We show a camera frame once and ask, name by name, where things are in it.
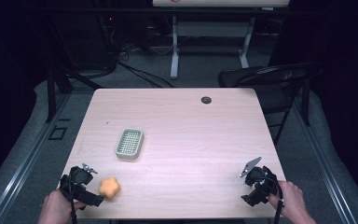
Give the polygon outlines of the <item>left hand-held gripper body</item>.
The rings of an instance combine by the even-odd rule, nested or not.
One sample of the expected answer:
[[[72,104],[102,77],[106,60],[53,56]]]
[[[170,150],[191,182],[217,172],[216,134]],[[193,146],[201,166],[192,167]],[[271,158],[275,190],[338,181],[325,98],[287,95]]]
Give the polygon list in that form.
[[[68,200],[77,200],[85,202],[85,196],[88,192],[86,185],[93,179],[90,173],[91,169],[84,164],[82,168],[72,167],[68,175],[63,175],[60,180],[60,191],[62,195]]]

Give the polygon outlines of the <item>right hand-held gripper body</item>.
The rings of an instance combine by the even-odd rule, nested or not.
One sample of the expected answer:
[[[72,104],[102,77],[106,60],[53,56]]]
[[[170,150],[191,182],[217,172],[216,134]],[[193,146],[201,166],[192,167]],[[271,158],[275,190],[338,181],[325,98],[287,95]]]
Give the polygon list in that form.
[[[257,166],[261,160],[261,157],[257,157],[248,161],[240,172],[240,178],[245,178],[244,185],[254,188],[251,196],[269,196],[270,193],[276,194],[278,191],[276,175],[266,166]]]

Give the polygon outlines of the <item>green soap dish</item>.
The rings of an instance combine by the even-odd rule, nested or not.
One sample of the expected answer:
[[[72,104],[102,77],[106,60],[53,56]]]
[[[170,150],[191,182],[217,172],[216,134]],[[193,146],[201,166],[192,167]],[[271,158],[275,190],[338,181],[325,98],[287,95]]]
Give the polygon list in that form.
[[[124,129],[117,142],[117,157],[123,160],[136,160],[139,157],[143,141],[144,133],[142,130]]]

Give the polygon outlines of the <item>person's right hand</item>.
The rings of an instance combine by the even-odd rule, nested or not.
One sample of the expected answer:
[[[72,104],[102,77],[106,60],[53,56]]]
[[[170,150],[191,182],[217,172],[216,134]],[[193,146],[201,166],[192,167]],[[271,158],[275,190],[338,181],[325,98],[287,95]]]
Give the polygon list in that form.
[[[288,181],[280,180],[279,186],[281,187],[283,194],[283,208],[281,214],[287,219],[293,216],[304,216],[305,214],[309,216],[303,198],[303,191],[298,186]]]

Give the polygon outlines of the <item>person's left hand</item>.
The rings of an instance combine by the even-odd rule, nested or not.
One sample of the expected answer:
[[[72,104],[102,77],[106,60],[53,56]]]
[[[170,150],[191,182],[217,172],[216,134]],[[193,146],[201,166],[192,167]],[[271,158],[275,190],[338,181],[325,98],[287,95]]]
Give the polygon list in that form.
[[[61,191],[55,189],[45,197],[37,224],[66,224],[71,218],[72,209],[77,211],[85,206],[78,201],[71,205]]]

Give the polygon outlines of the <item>black folding chair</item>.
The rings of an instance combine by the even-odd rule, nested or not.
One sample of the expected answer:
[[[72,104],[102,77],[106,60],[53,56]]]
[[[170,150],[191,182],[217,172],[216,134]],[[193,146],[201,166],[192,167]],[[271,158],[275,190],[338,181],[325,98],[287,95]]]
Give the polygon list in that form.
[[[253,89],[265,115],[283,113],[280,123],[268,125],[270,128],[278,127],[273,137],[273,143],[277,144],[301,87],[322,71],[320,63],[256,66],[222,71],[217,81],[221,88]]]

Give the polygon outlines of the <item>black metal stand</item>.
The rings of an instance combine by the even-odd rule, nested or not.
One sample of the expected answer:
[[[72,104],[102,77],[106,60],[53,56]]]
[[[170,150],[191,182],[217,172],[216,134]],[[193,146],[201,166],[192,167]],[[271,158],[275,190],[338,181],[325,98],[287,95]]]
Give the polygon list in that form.
[[[54,65],[48,72],[47,85],[48,85],[48,117],[47,122],[51,122],[56,115],[56,89],[59,89],[64,94],[70,94],[74,87],[69,81],[72,77],[86,86],[91,87],[94,90],[101,89],[102,86],[91,81],[90,79],[81,76],[78,72],[69,69],[63,65]]]

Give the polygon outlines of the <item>white-framed desk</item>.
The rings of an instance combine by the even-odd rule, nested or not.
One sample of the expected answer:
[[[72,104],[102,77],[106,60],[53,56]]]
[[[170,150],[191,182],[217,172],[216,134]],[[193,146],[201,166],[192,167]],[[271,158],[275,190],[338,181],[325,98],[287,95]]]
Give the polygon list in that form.
[[[275,8],[288,7],[290,0],[152,0],[154,7],[162,8],[222,8],[222,9],[265,9],[272,11]],[[241,67],[249,66],[247,61],[247,50],[249,48],[253,29],[255,26],[255,18],[248,21],[181,21],[176,16],[172,17],[172,67],[171,78],[178,77],[179,68],[179,36],[214,36],[214,37],[243,37],[244,42],[239,50]]]

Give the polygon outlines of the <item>grey metal floor rail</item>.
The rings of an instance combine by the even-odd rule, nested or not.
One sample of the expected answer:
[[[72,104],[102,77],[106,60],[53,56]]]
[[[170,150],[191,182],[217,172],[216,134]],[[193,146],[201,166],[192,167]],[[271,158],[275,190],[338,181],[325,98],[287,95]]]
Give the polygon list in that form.
[[[332,169],[324,155],[323,149],[317,140],[312,128],[305,123],[300,112],[301,106],[298,100],[294,102],[294,114],[297,122],[300,124],[302,131],[307,136],[307,139],[310,142],[312,151],[316,163],[318,164],[320,175],[324,181],[324,184],[327,188],[327,191],[330,195],[330,198],[337,209],[337,213],[343,224],[358,224],[355,216],[353,215],[352,210],[349,207],[349,204],[339,186],[336,178],[333,175]]]
[[[0,170],[0,224],[36,224],[44,198],[58,186],[86,106],[63,95],[57,114],[45,122],[44,105],[36,105]]]

